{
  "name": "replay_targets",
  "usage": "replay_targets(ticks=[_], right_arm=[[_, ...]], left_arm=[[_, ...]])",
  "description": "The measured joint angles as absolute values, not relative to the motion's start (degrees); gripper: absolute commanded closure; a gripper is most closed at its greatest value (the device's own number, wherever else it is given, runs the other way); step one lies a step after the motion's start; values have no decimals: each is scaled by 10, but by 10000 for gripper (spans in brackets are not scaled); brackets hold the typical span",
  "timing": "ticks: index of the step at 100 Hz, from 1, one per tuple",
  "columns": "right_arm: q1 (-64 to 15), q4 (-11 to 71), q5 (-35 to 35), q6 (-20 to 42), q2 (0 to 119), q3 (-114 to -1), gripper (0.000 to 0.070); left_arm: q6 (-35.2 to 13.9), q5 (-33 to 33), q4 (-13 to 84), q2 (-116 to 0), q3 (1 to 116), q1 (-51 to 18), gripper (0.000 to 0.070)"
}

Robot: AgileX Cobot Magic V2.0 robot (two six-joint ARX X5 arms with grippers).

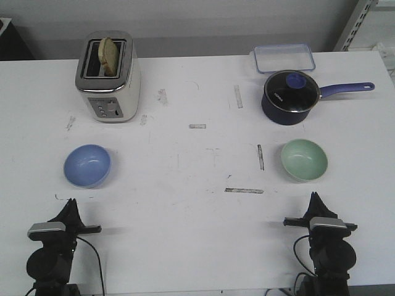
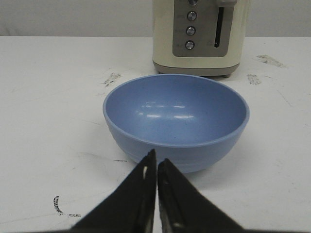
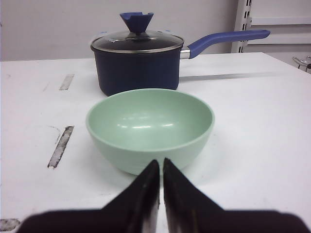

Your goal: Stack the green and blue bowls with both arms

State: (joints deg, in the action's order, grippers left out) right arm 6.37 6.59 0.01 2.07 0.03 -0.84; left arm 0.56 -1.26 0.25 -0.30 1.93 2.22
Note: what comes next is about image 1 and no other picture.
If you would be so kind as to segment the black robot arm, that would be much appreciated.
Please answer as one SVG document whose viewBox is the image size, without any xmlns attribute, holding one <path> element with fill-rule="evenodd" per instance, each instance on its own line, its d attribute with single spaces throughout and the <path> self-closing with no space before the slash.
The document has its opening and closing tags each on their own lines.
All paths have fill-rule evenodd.
<svg viewBox="0 0 395 296">
<path fill-rule="evenodd" d="M 357 229 L 330 211 L 317 192 L 311 193 L 308 209 L 301 218 L 283 220 L 285 226 L 308 229 L 309 256 L 314 269 L 299 273 L 303 280 L 294 282 L 294 295 L 349 295 L 348 271 L 356 264 L 356 252 L 344 239 Z"/>
<path fill-rule="evenodd" d="M 27 260 L 27 274 L 35 280 L 36 295 L 80 295 L 77 284 L 69 283 L 77 240 L 81 234 L 101 232 L 100 225 L 85 225 L 76 199 L 69 199 L 59 214 L 46 222 L 33 224 L 27 232 L 43 246 Z"/>
</svg>

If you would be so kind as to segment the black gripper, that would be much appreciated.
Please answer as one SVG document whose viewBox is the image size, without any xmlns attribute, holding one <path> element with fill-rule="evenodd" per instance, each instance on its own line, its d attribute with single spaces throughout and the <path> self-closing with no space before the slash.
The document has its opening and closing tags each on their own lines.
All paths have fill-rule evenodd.
<svg viewBox="0 0 395 296">
<path fill-rule="evenodd" d="M 101 225 L 85 225 L 80 217 L 76 199 L 68 199 L 64 208 L 59 212 L 58 219 L 66 225 L 66 231 L 55 234 L 52 238 L 44 240 L 44 247 L 53 247 L 57 250 L 75 250 L 77 237 L 80 234 L 97 234 L 102 231 Z"/>
<path fill-rule="evenodd" d="M 358 228 L 357 224 L 345 223 L 342 219 L 328 216 L 333 216 L 333 212 L 323 203 L 318 192 L 312 192 L 304 217 L 285 217 L 283 225 L 307 228 L 310 244 L 341 241 Z"/>
</svg>

